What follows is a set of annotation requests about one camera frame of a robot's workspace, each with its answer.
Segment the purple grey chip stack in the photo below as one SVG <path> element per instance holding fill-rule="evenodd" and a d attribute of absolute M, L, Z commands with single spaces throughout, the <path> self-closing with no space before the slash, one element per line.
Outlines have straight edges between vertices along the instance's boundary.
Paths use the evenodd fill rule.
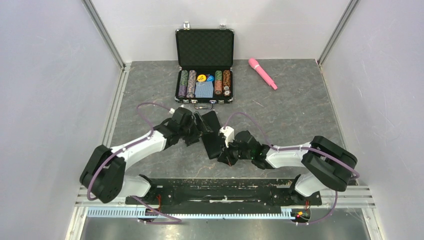
<path fill-rule="evenodd" d="M 195 96 L 196 76 L 197 76 L 197 72 L 195 70 L 190 70 L 188 72 L 187 88 L 186 88 L 187 98 L 193 98 Z"/>

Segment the black zippered tool pouch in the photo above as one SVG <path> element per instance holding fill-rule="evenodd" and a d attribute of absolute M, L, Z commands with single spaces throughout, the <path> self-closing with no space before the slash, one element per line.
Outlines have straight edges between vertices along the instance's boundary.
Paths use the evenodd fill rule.
<path fill-rule="evenodd" d="M 216 159 L 222 152 L 223 139 L 219 135 L 221 123 L 217 113 L 212 110 L 202 115 L 204 122 L 211 128 L 212 132 L 201 137 L 207 156 L 210 160 Z"/>

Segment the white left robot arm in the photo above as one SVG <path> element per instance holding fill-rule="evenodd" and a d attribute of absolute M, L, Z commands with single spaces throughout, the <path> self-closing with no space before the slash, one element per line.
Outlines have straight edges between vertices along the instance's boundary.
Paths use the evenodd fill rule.
<path fill-rule="evenodd" d="M 172 116 L 145 135 L 113 147 L 97 146 L 90 156 L 79 181 L 86 187 L 89 201 L 106 204 L 118 197 L 139 197 L 145 204 L 153 203 L 157 190 L 146 176 L 131 177 L 126 171 L 146 157 L 162 152 L 183 140 L 187 146 L 199 142 L 213 129 L 198 112 L 179 107 L 170 110 Z"/>

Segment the blue playing card deck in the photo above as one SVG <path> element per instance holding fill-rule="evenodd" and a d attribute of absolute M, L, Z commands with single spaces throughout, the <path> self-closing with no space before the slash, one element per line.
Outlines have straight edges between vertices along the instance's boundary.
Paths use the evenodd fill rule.
<path fill-rule="evenodd" d="M 214 84 L 212 81 L 197 82 L 194 95 L 196 98 L 212 98 L 214 96 Z"/>

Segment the pink wand massager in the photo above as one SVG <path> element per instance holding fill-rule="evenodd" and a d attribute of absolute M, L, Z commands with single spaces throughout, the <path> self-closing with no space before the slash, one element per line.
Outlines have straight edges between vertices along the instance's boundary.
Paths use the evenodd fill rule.
<path fill-rule="evenodd" d="M 259 62 L 254 59 L 254 58 L 250 58 L 248 60 L 248 64 L 250 65 L 250 67 L 252 69 L 254 69 L 259 76 L 267 83 L 267 85 L 269 85 L 273 90 L 277 90 L 278 87 L 275 84 L 274 80 L 268 75 L 268 73 L 260 66 Z"/>

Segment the black poker chip case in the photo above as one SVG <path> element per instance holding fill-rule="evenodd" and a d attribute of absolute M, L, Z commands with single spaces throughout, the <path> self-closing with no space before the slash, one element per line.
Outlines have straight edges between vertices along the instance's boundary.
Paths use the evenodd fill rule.
<path fill-rule="evenodd" d="M 193 104 L 196 109 L 211 109 L 216 104 L 231 104 L 234 101 L 234 44 L 235 31 L 221 24 L 217 28 L 193 28 L 189 21 L 182 28 L 175 30 L 178 77 L 175 87 L 174 100 L 177 103 Z M 212 98 L 178 98 L 180 75 L 182 70 L 196 71 L 198 75 L 213 75 L 216 71 L 230 70 L 230 95 L 224 96 L 213 93 Z"/>

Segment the green orange chip stack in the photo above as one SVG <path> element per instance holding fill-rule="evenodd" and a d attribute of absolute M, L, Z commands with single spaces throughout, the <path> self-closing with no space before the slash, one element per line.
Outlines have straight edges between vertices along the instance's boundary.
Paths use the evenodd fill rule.
<path fill-rule="evenodd" d="M 223 92 L 223 72 L 217 70 L 214 75 L 214 94 L 221 95 Z"/>

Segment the purple green chip stack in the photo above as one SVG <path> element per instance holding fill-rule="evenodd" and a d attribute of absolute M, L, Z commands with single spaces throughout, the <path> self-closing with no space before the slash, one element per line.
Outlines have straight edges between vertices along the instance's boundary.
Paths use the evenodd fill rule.
<path fill-rule="evenodd" d="M 185 98 L 187 95 L 188 77 L 189 72 L 187 70 L 182 70 L 179 78 L 178 98 Z"/>

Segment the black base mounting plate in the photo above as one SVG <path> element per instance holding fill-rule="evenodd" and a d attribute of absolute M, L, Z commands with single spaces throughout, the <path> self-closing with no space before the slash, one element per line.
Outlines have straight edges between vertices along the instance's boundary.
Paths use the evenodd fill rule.
<path fill-rule="evenodd" d="M 165 214 L 277 214 L 281 207 L 321 206 L 317 191 L 294 196 L 289 178 L 153 178 L 140 199 Z"/>

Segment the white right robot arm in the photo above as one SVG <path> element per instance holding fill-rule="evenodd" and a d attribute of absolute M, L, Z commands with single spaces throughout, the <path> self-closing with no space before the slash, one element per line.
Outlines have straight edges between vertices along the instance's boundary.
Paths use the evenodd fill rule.
<path fill-rule="evenodd" d="M 355 170 L 358 159 L 350 152 L 317 135 L 312 141 L 293 146 L 259 143 L 249 131 L 237 134 L 227 126 L 219 130 L 223 140 L 217 160 L 233 166 L 239 160 L 250 160 L 257 168 L 306 168 L 307 173 L 295 177 L 289 187 L 289 199 L 302 204 L 314 193 L 324 189 L 344 192 L 351 180 L 360 174 Z"/>

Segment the yellow dealer button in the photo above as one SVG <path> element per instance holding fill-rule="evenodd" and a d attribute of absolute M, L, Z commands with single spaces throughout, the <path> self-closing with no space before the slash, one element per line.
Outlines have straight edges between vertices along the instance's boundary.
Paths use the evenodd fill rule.
<path fill-rule="evenodd" d="M 200 74 L 196 79 L 198 82 L 205 82 L 207 80 L 207 76 L 205 74 Z"/>

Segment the brown orange chip stack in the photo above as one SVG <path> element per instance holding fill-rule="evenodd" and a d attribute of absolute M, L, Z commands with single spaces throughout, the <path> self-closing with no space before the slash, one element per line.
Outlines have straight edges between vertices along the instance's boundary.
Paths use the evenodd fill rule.
<path fill-rule="evenodd" d="M 229 96 L 231 93 L 230 90 L 231 87 L 231 71 L 230 70 L 224 70 L 223 71 L 223 80 L 222 80 L 222 89 L 223 89 L 223 95 Z"/>

